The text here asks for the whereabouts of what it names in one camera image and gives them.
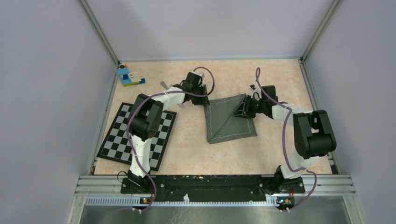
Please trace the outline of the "grey cloth napkin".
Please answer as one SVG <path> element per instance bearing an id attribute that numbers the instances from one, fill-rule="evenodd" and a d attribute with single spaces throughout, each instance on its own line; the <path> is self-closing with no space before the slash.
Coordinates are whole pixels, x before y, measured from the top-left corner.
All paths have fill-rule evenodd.
<path id="1" fill-rule="evenodd" d="M 206 140 L 209 144 L 257 136 L 252 119 L 233 116 L 245 96 L 240 94 L 215 99 L 204 106 Z"/>

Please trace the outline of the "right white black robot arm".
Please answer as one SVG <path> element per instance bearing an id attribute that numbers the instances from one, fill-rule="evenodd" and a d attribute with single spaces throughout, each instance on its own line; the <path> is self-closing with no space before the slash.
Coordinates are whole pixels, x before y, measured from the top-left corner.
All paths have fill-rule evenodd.
<path id="1" fill-rule="evenodd" d="M 336 139 L 325 110 L 303 110 L 286 102 L 280 102 L 273 85 L 252 85 L 253 93 L 246 95 L 233 116 L 245 119 L 257 114 L 283 122 L 282 148 L 285 163 L 280 165 L 273 180 L 263 189 L 271 194 L 287 192 L 299 187 L 301 176 L 313 162 L 336 149 Z M 287 155 L 286 127 L 293 127 L 295 151 Z"/>

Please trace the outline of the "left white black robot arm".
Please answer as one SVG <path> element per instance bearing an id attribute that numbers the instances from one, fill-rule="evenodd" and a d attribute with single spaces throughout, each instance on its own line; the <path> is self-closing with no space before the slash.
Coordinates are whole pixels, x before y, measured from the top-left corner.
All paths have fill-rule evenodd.
<path id="1" fill-rule="evenodd" d="M 152 138 L 159 130 L 162 112 L 188 101 L 194 105 L 209 104 L 202 74 L 189 72 L 181 84 L 175 84 L 163 92 L 150 96 L 145 94 L 137 96 L 126 131 L 133 153 L 127 179 L 137 192 L 144 193 L 150 186 L 150 181 L 146 178 L 150 171 L 149 152 Z"/>

